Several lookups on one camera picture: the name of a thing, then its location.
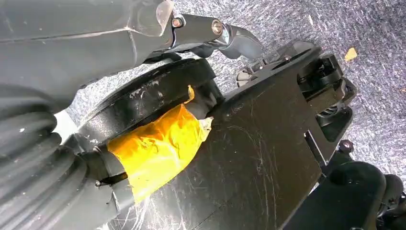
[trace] bolt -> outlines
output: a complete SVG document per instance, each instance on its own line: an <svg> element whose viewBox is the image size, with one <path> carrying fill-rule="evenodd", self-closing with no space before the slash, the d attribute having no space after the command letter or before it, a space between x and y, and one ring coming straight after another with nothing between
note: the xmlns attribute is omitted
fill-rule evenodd
<svg viewBox="0 0 406 230"><path fill-rule="evenodd" d="M182 27L182 26L183 26L182 19L180 19L180 18L172 19L172 27L179 28L179 27Z"/></svg>
<svg viewBox="0 0 406 230"><path fill-rule="evenodd" d="M350 153L354 151L354 144L349 140L342 140L338 144L338 149L343 153Z"/></svg>
<svg viewBox="0 0 406 230"><path fill-rule="evenodd" d="M215 35L220 35L223 32L223 24L219 20L213 20L212 30Z"/></svg>

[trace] gray carpet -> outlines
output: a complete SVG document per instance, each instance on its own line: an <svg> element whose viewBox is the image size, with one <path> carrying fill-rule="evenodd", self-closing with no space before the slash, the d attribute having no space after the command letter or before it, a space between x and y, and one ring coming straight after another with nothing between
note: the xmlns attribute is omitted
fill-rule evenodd
<svg viewBox="0 0 406 230"><path fill-rule="evenodd" d="M177 0L180 13L217 17L250 30L264 54L293 39L312 41L335 54L359 90L346 138L354 157L406 181L406 2L403 0ZM344 55L355 47L358 57ZM226 93L249 60L215 53L209 62ZM155 66L104 78L81 90L67 112L76 124L110 92Z"/></svg>

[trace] white residue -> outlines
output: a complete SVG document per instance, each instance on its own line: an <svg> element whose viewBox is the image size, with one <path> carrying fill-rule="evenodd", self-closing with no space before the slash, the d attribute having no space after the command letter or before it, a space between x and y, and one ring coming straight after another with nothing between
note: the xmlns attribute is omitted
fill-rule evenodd
<svg viewBox="0 0 406 230"><path fill-rule="evenodd" d="M138 90L132 92L132 93L130 94L130 99L135 98L135 95L136 95L136 94L139 94L140 91L141 91L141 89L138 89Z"/></svg>
<svg viewBox="0 0 406 230"><path fill-rule="evenodd" d="M313 22L312 16L310 16L310 14L308 15L308 19L309 19L310 24L311 24L312 26L314 26L315 24L314 24L314 22Z"/></svg>

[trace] yellow tape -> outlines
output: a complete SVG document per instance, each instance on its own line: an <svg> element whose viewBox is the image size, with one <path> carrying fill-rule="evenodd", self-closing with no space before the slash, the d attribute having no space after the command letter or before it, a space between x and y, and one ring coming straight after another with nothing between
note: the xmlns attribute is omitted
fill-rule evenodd
<svg viewBox="0 0 406 230"><path fill-rule="evenodd" d="M169 182L192 161L210 132L211 120L198 121L180 104L158 120L108 143L108 150L128 175L136 202Z"/></svg>

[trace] scratches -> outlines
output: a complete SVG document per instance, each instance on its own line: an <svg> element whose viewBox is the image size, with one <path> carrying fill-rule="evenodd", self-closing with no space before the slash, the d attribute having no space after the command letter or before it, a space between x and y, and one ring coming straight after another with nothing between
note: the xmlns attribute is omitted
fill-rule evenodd
<svg viewBox="0 0 406 230"><path fill-rule="evenodd" d="M11 23L10 23L9 18L6 17L6 20L5 20L4 22L6 23L6 25L7 25L8 29L9 29L9 31L13 34L13 33L14 33L14 30L13 30L13 28L12 28L12 26L11 26Z"/></svg>
<svg viewBox="0 0 406 230"><path fill-rule="evenodd" d="M148 196L147 198L144 199L144 201L142 202L142 205L140 205L141 207L140 206L135 207L136 218L135 218L134 225L132 226L131 230L140 230L141 229L149 203L150 203L150 197Z"/></svg>
<svg viewBox="0 0 406 230"><path fill-rule="evenodd" d="M11 26L11 22L10 19L7 17L6 13L1 10L0 11L2 17L4 18L3 22L5 23L5 25L7 26L7 28L9 29L10 33L14 33L13 27Z"/></svg>
<svg viewBox="0 0 406 230"><path fill-rule="evenodd" d="M229 126L227 127L228 129L237 129L243 131L249 140L252 142L254 148L256 149L257 152L257 158L254 157L254 159L257 160L257 163L255 165L257 174L258 176L262 177L262 182L263 182L263 195L265 198L261 201L261 205L265 203L265 210L262 206L262 211L266 215L266 223L265 223L265 229L268 229L269 227L269 220L272 218L273 219L273 227L274 229L277 229L277 207L276 207L276 201L277 201L277 193L276 193L276 188L279 188L278 185L278 180L276 178L277 172L278 172L278 166L277 166L277 161L276 161L276 152L275 152L275 146L272 146L272 149L267 146L267 141L263 138L262 133L259 131L259 128L253 127L253 130L255 130L254 134L251 134L248 130L239 127L239 126ZM258 185L255 181L255 186L256 190L258 193L259 197L262 197L260 195L260 190L258 188Z"/></svg>
<svg viewBox="0 0 406 230"><path fill-rule="evenodd" d="M265 222L265 230L268 229L268 222L269 222L269 205L268 205L268 189L266 186L265 177L262 177L264 183L264 190L265 190L265 205L266 205L266 222Z"/></svg>
<svg viewBox="0 0 406 230"><path fill-rule="evenodd" d="M173 193L175 194L176 204L178 206L178 210L179 210L179 214L180 214L180 223L179 223L177 230L187 230L186 226L185 226L185 221L183 220L183 211L182 211L182 208L180 207L180 199L178 197L178 193L176 192L175 186L172 185L171 187L172 187Z"/></svg>

